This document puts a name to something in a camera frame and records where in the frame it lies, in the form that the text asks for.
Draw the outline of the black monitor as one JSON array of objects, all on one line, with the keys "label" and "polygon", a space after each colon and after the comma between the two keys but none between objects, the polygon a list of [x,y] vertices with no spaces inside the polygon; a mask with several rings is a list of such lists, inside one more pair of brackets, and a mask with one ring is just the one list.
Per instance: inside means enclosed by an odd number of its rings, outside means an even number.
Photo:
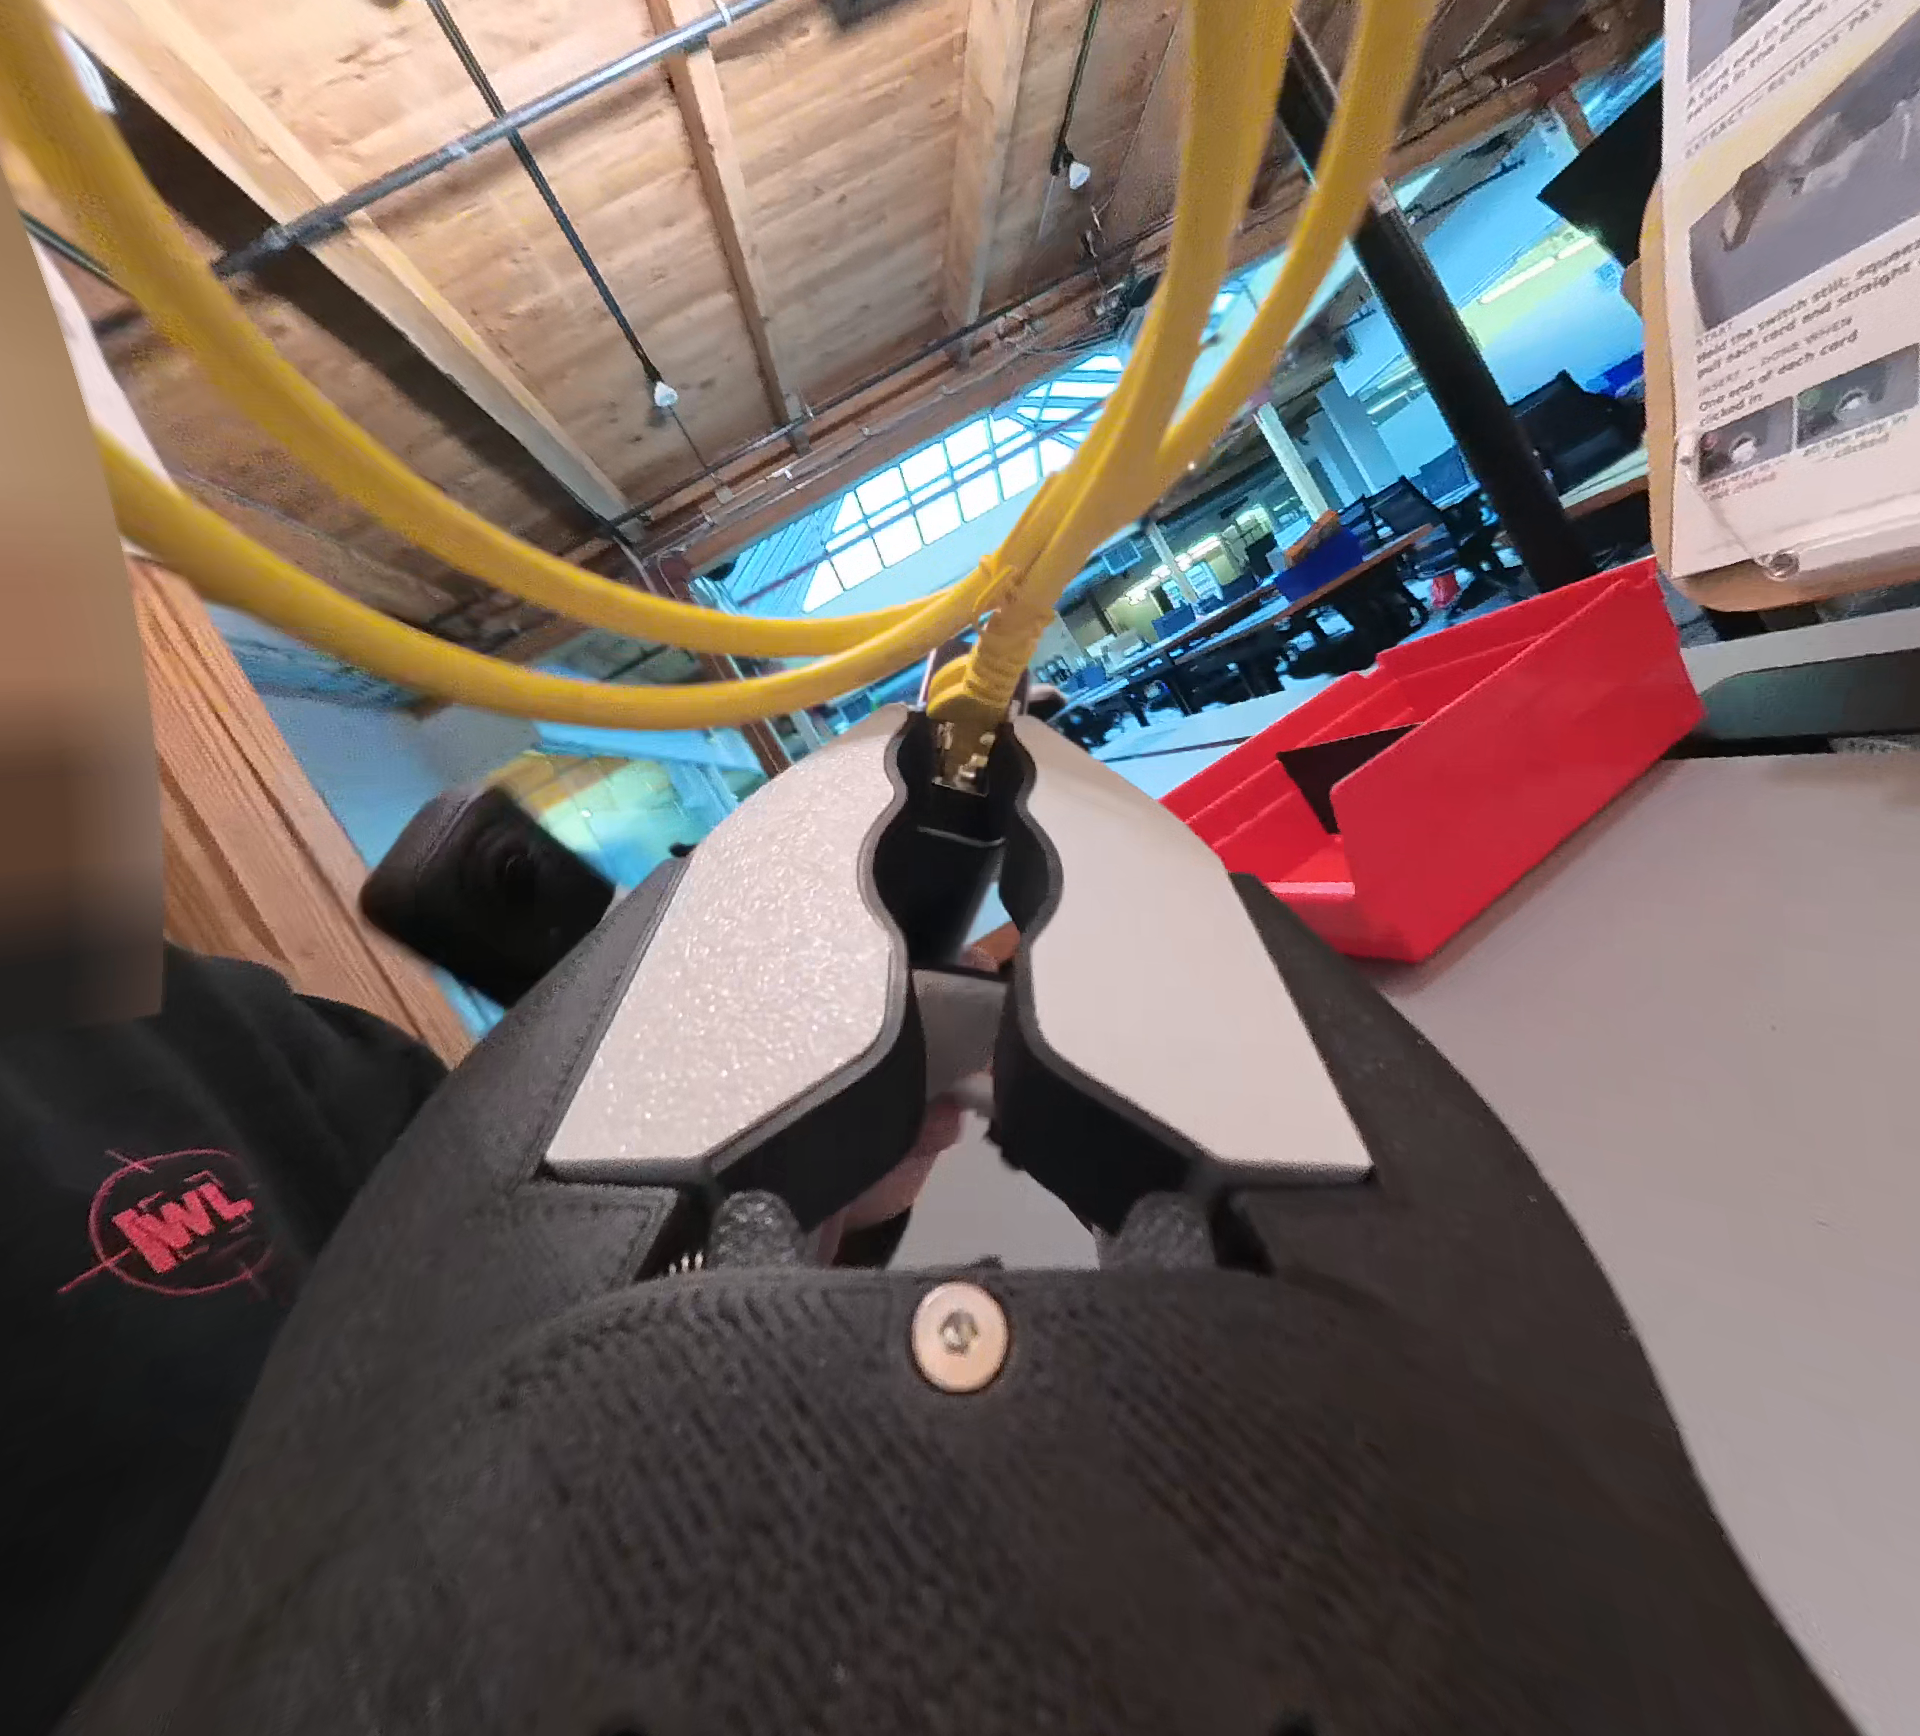
[{"label": "black monitor", "polygon": [[1642,259],[1644,211],[1665,167],[1665,122],[1665,84],[1655,81],[1541,187],[1541,204],[1620,269]]}]

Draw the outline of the wooden post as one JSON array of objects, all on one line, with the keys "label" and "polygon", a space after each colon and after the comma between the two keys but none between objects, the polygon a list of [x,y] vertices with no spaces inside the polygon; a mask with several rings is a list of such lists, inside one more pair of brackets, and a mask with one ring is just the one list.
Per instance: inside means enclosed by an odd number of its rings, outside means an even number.
[{"label": "wooden post", "polygon": [[302,772],[202,595],[128,553],[158,759],[166,935],[365,1010],[443,1065],[471,1046],[426,963],[362,915],[368,865]]}]

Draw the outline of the black ethernet splitter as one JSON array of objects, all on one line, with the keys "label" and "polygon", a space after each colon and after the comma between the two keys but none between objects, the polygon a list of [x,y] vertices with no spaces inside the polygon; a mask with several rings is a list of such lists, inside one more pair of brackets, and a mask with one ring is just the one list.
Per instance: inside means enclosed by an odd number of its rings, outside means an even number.
[{"label": "black ethernet splitter", "polygon": [[874,880],[915,969],[960,962],[998,883],[1012,825],[1011,759],[995,746],[973,772],[950,776],[942,728],[926,710],[905,714],[895,738],[899,805],[881,832]]}]

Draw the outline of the instruction poster board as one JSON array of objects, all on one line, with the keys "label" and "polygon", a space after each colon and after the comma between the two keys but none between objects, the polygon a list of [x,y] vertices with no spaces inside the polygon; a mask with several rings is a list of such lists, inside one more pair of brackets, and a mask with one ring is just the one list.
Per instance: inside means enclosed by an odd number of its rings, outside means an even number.
[{"label": "instruction poster board", "polygon": [[1666,0],[1652,548],[1758,617],[1919,579],[1919,0]]}]

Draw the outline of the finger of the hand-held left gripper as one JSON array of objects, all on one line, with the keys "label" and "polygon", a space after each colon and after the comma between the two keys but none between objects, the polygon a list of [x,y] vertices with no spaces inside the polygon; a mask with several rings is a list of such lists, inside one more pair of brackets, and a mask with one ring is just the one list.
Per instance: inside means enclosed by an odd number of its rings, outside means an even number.
[{"label": "finger of the hand-held left gripper", "polygon": [[995,1108],[995,1049],[1008,980],[961,967],[918,967],[915,1007],[926,1049],[926,1096],[961,1110]]}]

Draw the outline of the black stand pole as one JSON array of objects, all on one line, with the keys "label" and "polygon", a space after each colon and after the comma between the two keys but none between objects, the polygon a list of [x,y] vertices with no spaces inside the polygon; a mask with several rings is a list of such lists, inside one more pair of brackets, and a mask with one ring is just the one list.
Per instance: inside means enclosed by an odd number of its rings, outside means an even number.
[{"label": "black stand pole", "polygon": [[[1335,80],[1301,22],[1293,29],[1277,122],[1312,183],[1335,122]],[[1535,588],[1545,595],[1594,579],[1594,553],[1410,232],[1384,167],[1358,222],[1353,254]]]}]

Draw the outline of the red plastic bin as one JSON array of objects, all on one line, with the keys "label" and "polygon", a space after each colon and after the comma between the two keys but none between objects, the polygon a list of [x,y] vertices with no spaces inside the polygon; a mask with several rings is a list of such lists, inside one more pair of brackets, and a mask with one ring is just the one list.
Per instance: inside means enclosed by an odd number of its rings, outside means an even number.
[{"label": "red plastic bin", "polygon": [[1389,648],[1163,805],[1338,952],[1413,963],[1700,719],[1644,557]]}]

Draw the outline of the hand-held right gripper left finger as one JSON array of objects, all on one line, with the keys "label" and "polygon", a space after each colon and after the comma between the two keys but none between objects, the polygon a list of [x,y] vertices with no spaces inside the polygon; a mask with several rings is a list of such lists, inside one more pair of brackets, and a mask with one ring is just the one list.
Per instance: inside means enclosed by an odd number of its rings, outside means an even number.
[{"label": "hand-held right gripper left finger", "polygon": [[926,1124],[926,1025],[878,848],[908,714],[768,783],[689,859],[546,1146],[546,1173],[798,1222],[851,1210]]}]

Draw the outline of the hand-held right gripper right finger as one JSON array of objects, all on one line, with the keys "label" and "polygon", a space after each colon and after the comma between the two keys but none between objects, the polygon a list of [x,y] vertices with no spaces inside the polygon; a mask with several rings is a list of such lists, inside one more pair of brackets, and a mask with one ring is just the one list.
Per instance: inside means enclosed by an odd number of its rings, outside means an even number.
[{"label": "hand-held right gripper right finger", "polygon": [[991,765],[1019,931],[1001,1155],[1102,1235],[1147,1194],[1353,1187],[1374,1158],[1232,873],[1084,746],[1012,719]]}]

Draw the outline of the person's left hand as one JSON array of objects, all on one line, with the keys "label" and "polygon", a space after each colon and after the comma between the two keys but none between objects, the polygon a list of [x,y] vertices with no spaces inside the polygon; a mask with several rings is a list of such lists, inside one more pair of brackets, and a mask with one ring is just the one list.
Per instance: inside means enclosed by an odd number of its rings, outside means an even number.
[{"label": "person's left hand", "polygon": [[991,1120],[992,1080],[973,1072],[926,1104],[926,1120],[905,1158],[823,1232],[830,1269],[887,1269],[912,1222],[940,1158],[961,1141],[970,1120]]}]

